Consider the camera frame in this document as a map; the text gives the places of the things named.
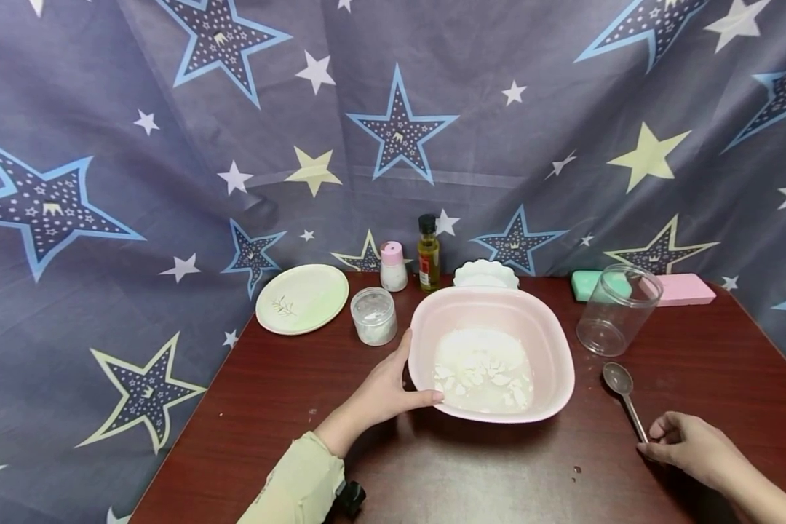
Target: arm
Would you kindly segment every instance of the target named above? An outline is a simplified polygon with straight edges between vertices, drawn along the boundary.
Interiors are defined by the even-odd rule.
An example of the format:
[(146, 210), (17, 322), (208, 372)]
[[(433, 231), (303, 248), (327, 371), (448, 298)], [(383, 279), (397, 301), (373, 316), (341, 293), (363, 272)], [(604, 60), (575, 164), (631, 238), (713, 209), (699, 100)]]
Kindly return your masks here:
[(442, 393), (406, 392), (402, 371), (410, 330), (397, 351), (382, 360), (364, 383), (317, 429), (295, 441), (268, 475), (265, 487), (238, 524), (320, 524), (344, 480), (344, 456), (364, 431), (400, 413), (442, 402)]
[(674, 465), (719, 491), (757, 524), (786, 524), (786, 494), (748, 462), (725, 434), (706, 421), (669, 412), (656, 420), (650, 437), (638, 445), (658, 462)]

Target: olive oil bottle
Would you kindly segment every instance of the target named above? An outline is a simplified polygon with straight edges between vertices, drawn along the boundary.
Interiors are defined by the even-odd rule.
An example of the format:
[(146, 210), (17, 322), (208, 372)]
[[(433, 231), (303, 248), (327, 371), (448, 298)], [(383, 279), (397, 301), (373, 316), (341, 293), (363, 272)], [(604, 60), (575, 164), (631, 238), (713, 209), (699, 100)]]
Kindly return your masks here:
[(425, 293), (440, 288), (440, 242), (437, 239), (437, 217), (419, 217), (419, 286)]

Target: sleeve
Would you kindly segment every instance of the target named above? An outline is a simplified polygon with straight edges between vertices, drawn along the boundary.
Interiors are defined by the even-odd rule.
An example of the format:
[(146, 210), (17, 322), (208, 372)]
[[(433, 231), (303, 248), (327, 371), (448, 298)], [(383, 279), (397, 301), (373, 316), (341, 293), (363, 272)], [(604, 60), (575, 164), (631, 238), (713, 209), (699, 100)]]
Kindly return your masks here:
[(279, 459), (237, 524), (321, 524), (343, 481), (343, 460), (307, 432)]

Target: hand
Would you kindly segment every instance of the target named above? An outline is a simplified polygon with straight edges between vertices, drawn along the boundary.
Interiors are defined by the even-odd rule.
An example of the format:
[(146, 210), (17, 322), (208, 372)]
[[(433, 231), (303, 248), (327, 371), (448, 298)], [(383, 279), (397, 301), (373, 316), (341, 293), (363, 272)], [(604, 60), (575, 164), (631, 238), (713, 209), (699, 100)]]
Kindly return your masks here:
[(684, 470), (714, 490), (724, 491), (730, 479), (750, 467), (730, 438), (692, 415), (665, 413), (652, 424), (650, 438), (658, 443), (640, 443), (641, 453)]
[(344, 457), (362, 432), (416, 408), (442, 402), (442, 392), (406, 392), (402, 372), (410, 354), (410, 330), (405, 331), (397, 351), (377, 364), (349, 400), (317, 427), (315, 434), (334, 456)]

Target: black object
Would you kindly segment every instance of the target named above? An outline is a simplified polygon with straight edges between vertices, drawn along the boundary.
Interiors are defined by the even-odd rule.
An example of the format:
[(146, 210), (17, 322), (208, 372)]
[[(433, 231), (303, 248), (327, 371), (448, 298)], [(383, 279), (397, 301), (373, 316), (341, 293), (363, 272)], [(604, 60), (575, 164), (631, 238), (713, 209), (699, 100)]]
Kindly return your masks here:
[(437, 232), (437, 217), (422, 215), (419, 217), (419, 232), (422, 235), (432, 235)]
[(347, 518), (354, 520), (358, 512), (361, 510), (361, 504), (367, 498), (367, 492), (358, 482), (354, 480), (347, 483), (341, 482), (336, 490), (336, 506), (342, 511)]

